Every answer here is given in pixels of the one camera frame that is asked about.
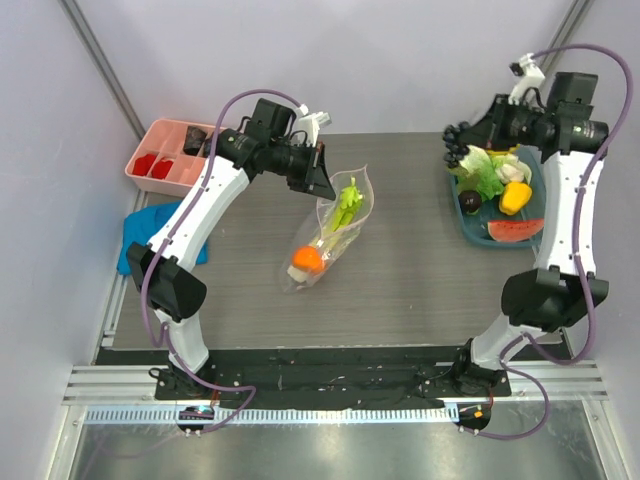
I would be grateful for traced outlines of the dark grape bunch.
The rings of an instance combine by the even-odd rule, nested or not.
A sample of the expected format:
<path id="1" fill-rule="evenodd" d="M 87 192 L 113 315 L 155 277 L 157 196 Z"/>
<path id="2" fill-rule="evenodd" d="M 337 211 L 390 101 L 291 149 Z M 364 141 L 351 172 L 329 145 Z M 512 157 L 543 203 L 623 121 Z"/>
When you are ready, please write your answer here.
<path id="1" fill-rule="evenodd" d="M 442 140 L 446 148 L 443 161 L 448 169 L 459 167 L 461 161 L 469 154 L 469 147 L 463 144 L 460 138 L 470 127 L 471 124 L 467 121 L 449 124 L 445 127 L 442 134 Z"/>

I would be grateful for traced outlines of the green celery stalk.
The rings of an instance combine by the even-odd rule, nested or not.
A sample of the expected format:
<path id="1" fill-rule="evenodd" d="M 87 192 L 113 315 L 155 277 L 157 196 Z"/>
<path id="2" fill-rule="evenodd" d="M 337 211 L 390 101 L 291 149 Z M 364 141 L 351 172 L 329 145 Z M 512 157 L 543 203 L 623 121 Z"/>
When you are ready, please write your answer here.
<path id="1" fill-rule="evenodd" d="M 287 274 L 297 283 L 310 283 L 329 267 L 330 257 L 338 249 L 338 244 L 346 235 L 346 231 L 354 222 L 364 202 L 364 194 L 357 186 L 356 177 L 349 176 L 349 183 L 341 189 L 337 199 L 325 210 L 323 217 L 318 217 L 318 233 L 306 245 L 316 247 L 325 260 L 325 271 L 319 275 L 302 272 L 291 265 L 287 267 Z"/>

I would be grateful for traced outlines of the clear zip top bag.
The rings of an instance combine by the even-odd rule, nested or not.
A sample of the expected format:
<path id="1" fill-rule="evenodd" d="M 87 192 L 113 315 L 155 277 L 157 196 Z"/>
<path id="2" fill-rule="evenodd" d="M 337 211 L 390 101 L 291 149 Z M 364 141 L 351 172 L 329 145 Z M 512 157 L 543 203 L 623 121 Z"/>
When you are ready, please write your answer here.
<path id="1" fill-rule="evenodd" d="M 282 290 L 294 293 L 315 285 L 359 236 L 375 204 L 367 167 L 330 177 L 336 198 L 319 198 L 298 229 L 282 264 Z"/>

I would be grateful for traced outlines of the orange tangerine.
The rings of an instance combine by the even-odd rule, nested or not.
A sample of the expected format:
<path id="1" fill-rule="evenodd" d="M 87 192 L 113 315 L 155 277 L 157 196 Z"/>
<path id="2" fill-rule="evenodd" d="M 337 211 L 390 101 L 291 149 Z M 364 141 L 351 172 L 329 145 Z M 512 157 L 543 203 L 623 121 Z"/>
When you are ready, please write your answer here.
<path id="1" fill-rule="evenodd" d="M 291 265 L 306 273 L 319 275 L 325 271 L 325 260 L 320 251 L 311 245 L 298 248 L 292 255 Z"/>

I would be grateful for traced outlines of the watermelon slice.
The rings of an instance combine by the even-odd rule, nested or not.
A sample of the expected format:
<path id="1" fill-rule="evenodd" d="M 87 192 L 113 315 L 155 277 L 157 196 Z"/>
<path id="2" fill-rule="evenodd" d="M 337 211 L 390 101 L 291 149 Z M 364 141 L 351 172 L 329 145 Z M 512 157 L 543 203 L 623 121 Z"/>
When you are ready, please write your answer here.
<path id="1" fill-rule="evenodd" d="M 544 228 L 544 219 L 492 220 L 487 223 L 490 238 L 500 243 L 527 241 Z"/>

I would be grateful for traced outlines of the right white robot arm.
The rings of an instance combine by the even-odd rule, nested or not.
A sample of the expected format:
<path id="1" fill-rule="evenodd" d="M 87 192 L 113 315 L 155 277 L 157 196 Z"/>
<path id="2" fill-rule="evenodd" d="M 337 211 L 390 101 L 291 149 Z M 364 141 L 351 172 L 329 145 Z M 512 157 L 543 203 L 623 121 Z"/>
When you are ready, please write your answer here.
<path id="1" fill-rule="evenodd" d="M 475 124 L 449 125 L 446 160 L 460 165 L 473 147 L 507 150 L 517 145 L 541 154 L 545 184 L 542 238 L 534 266 L 504 284 L 499 317 L 458 351 L 450 382 L 465 396 L 489 393 L 506 378 L 506 364 L 525 345 L 570 327 L 595 322 L 609 293 L 598 279 L 592 253 L 595 193 L 613 128 L 591 118 L 598 77 L 556 74 L 545 108 L 507 95 L 495 97 Z"/>

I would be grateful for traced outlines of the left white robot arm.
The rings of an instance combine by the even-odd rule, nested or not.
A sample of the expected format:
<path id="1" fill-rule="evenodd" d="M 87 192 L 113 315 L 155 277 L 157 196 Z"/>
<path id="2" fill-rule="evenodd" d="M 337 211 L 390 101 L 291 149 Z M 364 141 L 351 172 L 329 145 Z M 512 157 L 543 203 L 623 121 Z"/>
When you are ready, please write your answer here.
<path id="1" fill-rule="evenodd" d="M 283 177 L 292 191 L 336 197 L 318 139 L 331 122 L 329 113 L 312 112 L 295 99 L 279 104 L 274 90 L 254 93 L 259 99 L 253 113 L 238 128 L 215 123 L 209 155 L 174 214 L 149 241 L 127 250 L 143 323 L 149 327 L 152 317 L 160 322 L 159 331 L 149 333 L 152 345 L 168 348 L 169 368 L 193 399 L 215 386 L 199 318 L 207 287 L 192 270 L 225 211 L 265 172 Z"/>

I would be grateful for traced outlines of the teal food tray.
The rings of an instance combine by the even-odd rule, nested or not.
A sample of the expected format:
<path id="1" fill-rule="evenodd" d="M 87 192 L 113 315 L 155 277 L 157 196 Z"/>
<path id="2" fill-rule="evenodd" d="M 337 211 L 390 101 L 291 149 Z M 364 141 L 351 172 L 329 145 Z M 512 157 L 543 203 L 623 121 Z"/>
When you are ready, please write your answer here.
<path id="1" fill-rule="evenodd" d="M 507 152 L 485 151 L 490 155 L 506 155 L 507 153 L 516 155 L 518 160 L 514 166 L 518 167 L 525 174 L 525 180 L 523 182 L 531 187 L 533 195 L 527 205 L 513 216 L 505 215 L 499 210 L 499 201 L 503 193 L 491 200 L 483 201 L 477 214 L 466 215 L 463 214 L 460 209 L 458 193 L 456 192 L 457 181 L 454 175 L 449 172 L 449 169 L 449 183 L 453 194 L 454 207 L 456 208 L 458 219 L 461 222 L 463 234 L 471 243 L 483 247 L 528 248 L 539 246 L 542 239 L 542 231 L 527 241 L 500 243 L 492 240 L 487 230 L 487 223 L 492 220 L 544 219 L 546 193 L 539 160 L 527 147 L 514 147 Z"/>

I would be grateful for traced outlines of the white cauliflower piece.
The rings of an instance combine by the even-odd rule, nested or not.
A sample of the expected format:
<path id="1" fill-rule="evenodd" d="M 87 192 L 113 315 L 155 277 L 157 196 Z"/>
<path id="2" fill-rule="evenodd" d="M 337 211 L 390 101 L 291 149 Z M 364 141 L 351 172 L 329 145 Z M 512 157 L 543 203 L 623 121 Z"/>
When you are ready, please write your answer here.
<path id="1" fill-rule="evenodd" d="M 502 164 L 495 170 L 495 173 L 503 185 L 512 182 L 522 183 L 525 180 L 523 171 L 510 163 Z"/>

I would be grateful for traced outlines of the green lettuce leaf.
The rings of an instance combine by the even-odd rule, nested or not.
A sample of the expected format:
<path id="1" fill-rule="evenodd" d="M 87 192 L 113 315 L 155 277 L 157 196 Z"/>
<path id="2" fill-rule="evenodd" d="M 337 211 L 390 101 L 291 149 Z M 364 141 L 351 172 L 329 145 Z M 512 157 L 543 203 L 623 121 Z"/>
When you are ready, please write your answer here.
<path id="1" fill-rule="evenodd" d="M 457 181 L 456 192 L 475 191 L 482 201 L 500 196 L 505 185 L 500 180 L 496 170 L 505 166 L 514 166 L 518 157 L 513 153 L 506 155 L 490 155 L 485 150 L 469 146 L 469 153 L 459 162 L 459 165 L 449 172 Z"/>

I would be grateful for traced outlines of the yellow bell pepper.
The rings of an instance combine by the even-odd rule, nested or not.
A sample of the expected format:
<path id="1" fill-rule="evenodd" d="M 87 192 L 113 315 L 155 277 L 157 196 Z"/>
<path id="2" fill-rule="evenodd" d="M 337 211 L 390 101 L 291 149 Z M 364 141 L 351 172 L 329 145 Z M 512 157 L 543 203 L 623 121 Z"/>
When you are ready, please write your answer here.
<path id="1" fill-rule="evenodd" d="M 530 201 L 531 187 L 524 182 L 510 182 L 505 186 L 499 201 L 499 210 L 509 216 L 516 215 Z"/>

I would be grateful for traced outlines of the dark rolls in tray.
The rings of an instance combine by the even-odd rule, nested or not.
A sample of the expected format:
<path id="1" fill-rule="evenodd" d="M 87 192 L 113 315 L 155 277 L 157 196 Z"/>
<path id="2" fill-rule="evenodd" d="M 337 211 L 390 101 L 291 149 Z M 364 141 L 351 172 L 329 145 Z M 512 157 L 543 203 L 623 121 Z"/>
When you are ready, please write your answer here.
<path id="1" fill-rule="evenodd" d="M 186 155 L 209 157 L 212 150 L 213 129 L 189 125 L 186 129 L 182 151 Z"/>

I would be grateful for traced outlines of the pink divided tray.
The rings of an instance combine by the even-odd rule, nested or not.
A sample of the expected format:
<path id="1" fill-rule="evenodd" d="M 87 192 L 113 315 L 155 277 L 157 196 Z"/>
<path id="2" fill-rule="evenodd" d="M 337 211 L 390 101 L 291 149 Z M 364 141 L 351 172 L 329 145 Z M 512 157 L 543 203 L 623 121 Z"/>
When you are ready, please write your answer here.
<path id="1" fill-rule="evenodd" d="M 124 169 L 125 175 L 142 191 L 184 197 L 199 178 L 205 158 L 183 153 L 182 148 L 186 129 L 195 125 L 204 129 L 213 129 L 213 125 L 160 118 L 152 123 L 139 143 Z M 169 174 L 164 180 L 132 174 L 134 160 L 148 153 L 158 158 L 168 157 L 174 160 Z"/>

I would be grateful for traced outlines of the blue cloth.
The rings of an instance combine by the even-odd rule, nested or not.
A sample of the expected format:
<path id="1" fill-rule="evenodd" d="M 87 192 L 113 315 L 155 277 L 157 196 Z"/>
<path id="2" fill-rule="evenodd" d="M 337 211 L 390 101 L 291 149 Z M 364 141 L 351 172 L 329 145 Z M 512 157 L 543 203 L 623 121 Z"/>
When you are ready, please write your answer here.
<path id="1" fill-rule="evenodd" d="M 147 206 L 136 211 L 124 219 L 122 248 L 117 262 L 117 272 L 120 275 L 131 274 L 131 267 L 127 259 L 127 251 L 133 243 L 146 245 L 154 235 L 165 227 L 181 202 L 172 202 Z"/>

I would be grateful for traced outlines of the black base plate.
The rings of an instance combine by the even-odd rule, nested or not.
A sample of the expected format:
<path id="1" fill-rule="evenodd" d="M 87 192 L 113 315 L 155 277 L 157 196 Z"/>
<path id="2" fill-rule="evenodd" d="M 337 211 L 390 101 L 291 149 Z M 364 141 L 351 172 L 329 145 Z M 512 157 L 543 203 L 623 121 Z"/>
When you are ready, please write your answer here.
<path id="1" fill-rule="evenodd" d="M 455 346 L 393 346 L 213 350 L 193 381 L 172 365 L 165 350 L 110 350 L 99 366 L 145 365 L 158 400 L 217 400 L 234 409 L 255 396 L 264 410 L 400 410 L 438 407 L 445 397 L 515 395 L 518 376 L 492 388 L 451 383 Z"/>

